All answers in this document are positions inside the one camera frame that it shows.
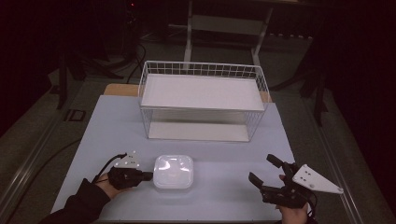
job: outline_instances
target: sleeve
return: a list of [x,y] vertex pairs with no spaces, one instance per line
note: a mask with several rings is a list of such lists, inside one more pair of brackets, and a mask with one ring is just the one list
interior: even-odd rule
[[91,223],[99,218],[110,198],[98,186],[83,179],[76,195],[67,199],[63,209],[45,217],[39,224]]

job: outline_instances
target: lid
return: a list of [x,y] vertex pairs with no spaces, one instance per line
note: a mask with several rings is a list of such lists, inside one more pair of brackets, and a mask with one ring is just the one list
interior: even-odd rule
[[193,180],[192,159],[184,155],[162,155],[154,166],[153,181],[159,189],[187,189]]

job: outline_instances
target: white shelf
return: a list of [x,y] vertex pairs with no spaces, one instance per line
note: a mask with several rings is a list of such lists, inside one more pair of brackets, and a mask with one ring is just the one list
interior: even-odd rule
[[248,142],[243,112],[153,111],[148,138]]
[[264,111],[256,80],[148,74],[142,107]]

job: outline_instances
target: hand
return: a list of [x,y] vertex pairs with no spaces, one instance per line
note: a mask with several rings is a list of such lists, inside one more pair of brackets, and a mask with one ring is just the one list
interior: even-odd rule
[[110,199],[114,199],[118,194],[123,193],[129,189],[115,189],[109,182],[107,174],[103,174],[95,183],[96,186],[101,188]]
[[305,224],[308,216],[308,203],[303,208],[288,208],[284,206],[276,206],[282,214],[282,224]]

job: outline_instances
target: white wire basket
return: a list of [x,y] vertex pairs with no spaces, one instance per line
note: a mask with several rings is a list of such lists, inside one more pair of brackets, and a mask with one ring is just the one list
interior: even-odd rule
[[147,61],[138,90],[147,138],[248,142],[271,97],[262,69]]

